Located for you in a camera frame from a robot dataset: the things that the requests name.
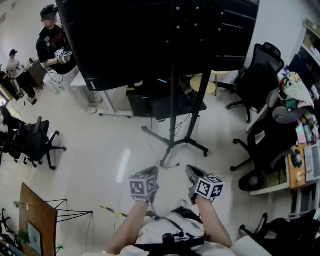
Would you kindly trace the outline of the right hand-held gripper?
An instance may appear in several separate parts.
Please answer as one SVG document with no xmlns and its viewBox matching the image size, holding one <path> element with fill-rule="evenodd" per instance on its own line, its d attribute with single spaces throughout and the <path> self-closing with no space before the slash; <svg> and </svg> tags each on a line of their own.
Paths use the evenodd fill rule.
<svg viewBox="0 0 320 256">
<path fill-rule="evenodd" d="M 218 176 L 192 165 L 186 166 L 186 175 L 193 184 L 188 193 L 192 205 L 196 204 L 197 196 L 212 201 L 221 195 L 225 183 Z"/>
</svg>

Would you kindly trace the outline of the person's left forearm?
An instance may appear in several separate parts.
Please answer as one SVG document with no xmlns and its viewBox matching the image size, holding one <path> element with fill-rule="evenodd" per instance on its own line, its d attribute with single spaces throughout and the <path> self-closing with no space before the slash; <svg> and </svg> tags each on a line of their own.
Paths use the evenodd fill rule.
<svg viewBox="0 0 320 256">
<path fill-rule="evenodd" d="M 108 254 L 118 255 L 127 247 L 136 243 L 140 230 L 144 223 L 149 203 L 137 200 L 129 212 L 126 219 L 113 234 L 109 247 Z"/>
</svg>

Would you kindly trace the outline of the yellow black striped tape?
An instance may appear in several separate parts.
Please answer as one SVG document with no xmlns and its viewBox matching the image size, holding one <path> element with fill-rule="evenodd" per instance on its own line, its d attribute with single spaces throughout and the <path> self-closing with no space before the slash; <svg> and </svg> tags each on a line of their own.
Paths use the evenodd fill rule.
<svg viewBox="0 0 320 256">
<path fill-rule="evenodd" d="M 124 217 L 124 218 L 126 218 L 126 217 L 128 216 L 128 215 L 125 214 L 125 213 L 121 213 L 121 212 L 115 211 L 115 210 L 113 210 L 112 208 L 109 208 L 109 207 L 106 207 L 106 206 L 102 206 L 102 205 L 101 205 L 100 207 L 101 207 L 102 209 L 108 211 L 108 212 L 111 212 L 111 213 L 117 215 L 117 216 L 121 216 L 121 217 Z"/>
</svg>

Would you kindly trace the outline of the black round waste bin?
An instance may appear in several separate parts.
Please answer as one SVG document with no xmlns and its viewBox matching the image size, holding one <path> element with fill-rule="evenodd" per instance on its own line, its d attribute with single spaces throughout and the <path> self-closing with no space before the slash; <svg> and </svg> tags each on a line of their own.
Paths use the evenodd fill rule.
<svg viewBox="0 0 320 256">
<path fill-rule="evenodd" d="M 239 189 L 245 192 L 260 190 L 264 184 L 264 175 L 261 171 L 253 170 L 240 178 Z"/>
</svg>

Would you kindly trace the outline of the black chest harness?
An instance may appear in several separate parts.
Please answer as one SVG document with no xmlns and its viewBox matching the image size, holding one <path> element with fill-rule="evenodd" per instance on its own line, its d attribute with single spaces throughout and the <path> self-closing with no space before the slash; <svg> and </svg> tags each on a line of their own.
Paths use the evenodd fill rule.
<svg viewBox="0 0 320 256">
<path fill-rule="evenodd" d="M 199 222 L 203 225 L 202 220 L 198 215 L 196 215 L 191 209 L 184 208 L 182 206 L 172 210 L 171 213 L 176 213 L 181 215 L 181 217 L 185 219 L 190 219 Z M 150 217 L 153 220 L 161 220 L 166 219 L 166 217 L 162 217 L 157 215 L 152 211 L 148 211 L 145 217 Z M 183 232 L 182 228 L 174 223 L 172 220 L 169 220 L 170 223 L 174 225 L 174 227 L 178 228 L 178 233 L 166 233 L 162 236 L 162 242 L 151 243 L 151 244 L 138 244 L 137 242 L 134 244 L 135 247 L 148 252 L 150 256 L 165 256 L 165 255 L 188 255 L 188 256 L 199 256 L 196 252 L 192 250 L 193 247 L 197 247 L 200 245 L 204 245 L 205 242 L 210 242 L 211 237 L 204 234 L 195 237 L 189 233 Z"/>
</svg>

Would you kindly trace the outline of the wooden desk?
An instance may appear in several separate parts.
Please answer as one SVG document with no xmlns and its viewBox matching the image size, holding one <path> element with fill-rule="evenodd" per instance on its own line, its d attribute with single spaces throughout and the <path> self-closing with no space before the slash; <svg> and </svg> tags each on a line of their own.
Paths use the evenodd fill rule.
<svg viewBox="0 0 320 256">
<path fill-rule="evenodd" d="M 307 146 L 312 146 L 309 144 L 299 144 L 298 146 L 294 146 L 290 152 L 290 154 L 287 156 L 287 167 L 288 167 L 288 175 L 289 175 L 289 187 L 291 189 L 298 189 L 303 188 L 306 186 L 309 186 L 311 184 L 314 184 L 316 182 L 320 182 L 319 179 L 312 180 L 310 182 L 306 182 L 306 165 L 305 165 L 305 154 L 304 154 L 304 148 Z M 300 168 L 295 168 L 292 164 L 291 155 L 294 154 L 295 149 L 300 150 L 301 156 L 302 156 L 302 166 Z"/>
</svg>

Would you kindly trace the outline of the black round desk gadget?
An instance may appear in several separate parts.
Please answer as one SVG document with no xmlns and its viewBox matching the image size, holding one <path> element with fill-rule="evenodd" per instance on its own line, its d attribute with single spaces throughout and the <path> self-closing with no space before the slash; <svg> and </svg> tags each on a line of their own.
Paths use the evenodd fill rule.
<svg viewBox="0 0 320 256">
<path fill-rule="evenodd" d="M 291 162 L 295 168 L 301 168 L 303 164 L 302 155 L 299 149 L 295 149 L 291 155 Z"/>
</svg>

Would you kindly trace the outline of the black mesh office chair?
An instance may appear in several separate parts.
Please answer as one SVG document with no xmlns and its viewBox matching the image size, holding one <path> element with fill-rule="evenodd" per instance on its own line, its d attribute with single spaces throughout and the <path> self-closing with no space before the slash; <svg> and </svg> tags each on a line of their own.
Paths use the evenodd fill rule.
<svg viewBox="0 0 320 256">
<path fill-rule="evenodd" d="M 284 66 L 281 51 L 276 46 L 269 42 L 255 44 L 250 66 L 238 71 L 235 86 L 230 91 L 235 93 L 240 100 L 229 104 L 226 109 L 244 105 L 249 124 L 251 122 L 250 108 L 258 112 L 262 110 L 267 96 L 278 86 L 278 73 Z"/>
</svg>

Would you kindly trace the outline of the white table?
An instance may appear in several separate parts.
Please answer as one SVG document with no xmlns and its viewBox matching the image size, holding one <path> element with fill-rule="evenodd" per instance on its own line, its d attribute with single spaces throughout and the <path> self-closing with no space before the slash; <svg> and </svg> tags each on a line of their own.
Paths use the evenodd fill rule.
<svg viewBox="0 0 320 256">
<path fill-rule="evenodd" d="M 87 84 L 82 76 L 82 74 L 79 72 L 74 80 L 71 83 L 71 87 L 74 89 L 76 87 L 86 87 Z M 103 91 L 98 91 L 97 92 L 101 98 L 102 102 L 104 103 L 105 106 L 97 110 L 97 113 L 100 117 L 102 116 L 123 116 L 127 117 L 130 119 L 131 117 L 134 116 L 132 110 L 120 110 L 116 108 L 114 105 L 112 98 L 110 97 L 110 93 L 107 90 Z"/>
</svg>

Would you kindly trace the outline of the silver laptop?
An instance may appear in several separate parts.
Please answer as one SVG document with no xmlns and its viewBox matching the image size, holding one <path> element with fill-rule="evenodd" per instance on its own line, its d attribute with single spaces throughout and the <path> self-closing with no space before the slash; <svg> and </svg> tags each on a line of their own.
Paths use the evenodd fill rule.
<svg viewBox="0 0 320 256">
<path fill-rule="evenodd" d="M 308 145 L 304 148 L 306 182 L 320 179 L 320 145 Z"/>
</svg>

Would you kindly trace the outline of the brown wooden board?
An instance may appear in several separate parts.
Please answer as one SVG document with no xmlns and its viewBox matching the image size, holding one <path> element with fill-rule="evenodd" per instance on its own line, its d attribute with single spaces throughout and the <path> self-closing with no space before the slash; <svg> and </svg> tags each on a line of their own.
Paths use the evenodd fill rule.
<svg viewBox="0 0 320 256">
<path fill-rule="evenodd" d="M 25 183 L 21 184 L 19 201 L 29 209 L 19 209 L 19 229 L 27 231 L 31 223 L 41 235 L 42 256 L 56 256 L 58 211 L 34 193 Z"/>
</svg>

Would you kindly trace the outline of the black television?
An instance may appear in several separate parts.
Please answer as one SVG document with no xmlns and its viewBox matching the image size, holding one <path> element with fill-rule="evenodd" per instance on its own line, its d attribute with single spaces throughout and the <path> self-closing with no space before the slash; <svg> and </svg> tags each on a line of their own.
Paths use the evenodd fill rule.
<svg viewBox="0 0 320 256">
<path fill-rule="evenodd" d="M 243 67 L 260 0 L 56 0 L 87 87 Z"/>
</svg>

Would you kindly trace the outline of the small green plant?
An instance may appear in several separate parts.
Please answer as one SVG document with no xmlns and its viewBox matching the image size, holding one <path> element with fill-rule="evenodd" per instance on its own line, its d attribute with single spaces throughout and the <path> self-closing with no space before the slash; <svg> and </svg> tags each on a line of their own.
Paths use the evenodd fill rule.
<svg viewBox="0 0 320 256">
<path fill-rule="evenodd" d="M 29 233 L 25 231 L 23 228 L 21 228 L 18 231 L 18 238 L 21 244 L 24 244 L 24 245 L 30 244 Z"/>
</svg>

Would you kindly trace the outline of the black computer monitor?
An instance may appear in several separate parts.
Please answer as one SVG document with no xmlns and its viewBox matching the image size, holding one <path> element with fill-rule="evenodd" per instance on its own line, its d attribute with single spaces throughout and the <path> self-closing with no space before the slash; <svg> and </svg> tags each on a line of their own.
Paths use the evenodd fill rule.
<svg viewBox="0 0 320 256">
<path fill-rule="evenodd" d="M 299 75 L 304 85 L 310 91 L 312 86 L 316 83 L 316 78 L 312 71 L 307 67 L 304 60 L 299 55 L 295 55 L 288 66 L 290 72 L 294 72 Z"/>
</svg>

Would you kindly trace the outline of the brown wooden cabinet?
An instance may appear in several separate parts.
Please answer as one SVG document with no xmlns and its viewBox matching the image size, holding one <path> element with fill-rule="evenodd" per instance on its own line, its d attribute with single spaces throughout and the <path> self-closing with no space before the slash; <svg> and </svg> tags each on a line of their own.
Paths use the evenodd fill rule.
<svg viewBox="0 0 320 256">
<path fill-rule="evenodd" d="M 36 89 L 43 89 L 44 87 L 44 78 L 47 74 L 47 71 L 42 67 L 38 60 L 35 60 L 33 63 L 29 63 L 23 71 L 28 74 L 30 77 L 31 85 Z"/>
</svg>

